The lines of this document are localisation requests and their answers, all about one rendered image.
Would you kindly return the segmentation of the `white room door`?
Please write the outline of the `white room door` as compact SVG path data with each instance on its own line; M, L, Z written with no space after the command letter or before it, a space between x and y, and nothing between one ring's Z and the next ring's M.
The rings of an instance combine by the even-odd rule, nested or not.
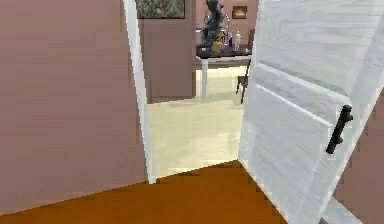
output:
M287 224L324 216L383 88L384 0L259 0L238 159Z

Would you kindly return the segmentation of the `small framed orange picture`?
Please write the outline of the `small framed orange picture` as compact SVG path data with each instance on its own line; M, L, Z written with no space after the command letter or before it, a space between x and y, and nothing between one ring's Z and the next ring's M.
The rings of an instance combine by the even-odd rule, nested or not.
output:
M246 6L234 6L232 8L232 18L233 19L245 19L247 17L247 7Z

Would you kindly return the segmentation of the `dark wooden chair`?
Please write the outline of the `dark wooden chair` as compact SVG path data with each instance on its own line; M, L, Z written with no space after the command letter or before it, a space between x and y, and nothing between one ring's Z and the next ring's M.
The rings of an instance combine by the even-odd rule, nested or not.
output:
M249 31L249 38L248 38L248 50L249 51L252 51L252 48L253 48L254 34L255 34L255 29L252 28ZM248 86L248 78L249 78L248 73L249 73L250 63L251 63L251 61L248 61L245 74L243 76L237 77L236 93L239 93L239 89L242 89L240 103L244 102L245 91L246 91L246 88Z

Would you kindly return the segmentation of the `framed green picture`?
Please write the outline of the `framed green picture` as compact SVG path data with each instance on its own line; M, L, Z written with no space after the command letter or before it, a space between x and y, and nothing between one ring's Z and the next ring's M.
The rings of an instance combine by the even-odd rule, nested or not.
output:
M184 19L185 0L135 0L139 19Z

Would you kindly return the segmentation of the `white table with dark top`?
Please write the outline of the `white table with dark top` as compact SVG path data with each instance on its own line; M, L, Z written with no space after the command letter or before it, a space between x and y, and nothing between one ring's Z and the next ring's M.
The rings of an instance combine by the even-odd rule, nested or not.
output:
M201 78L201 95L202 99L207 97L208 67L210 63L250 60L252 52L247 48L241 48L234 51L226 46L219 53L213 50L199 48L196 52L196 58L201 62L202 78Z

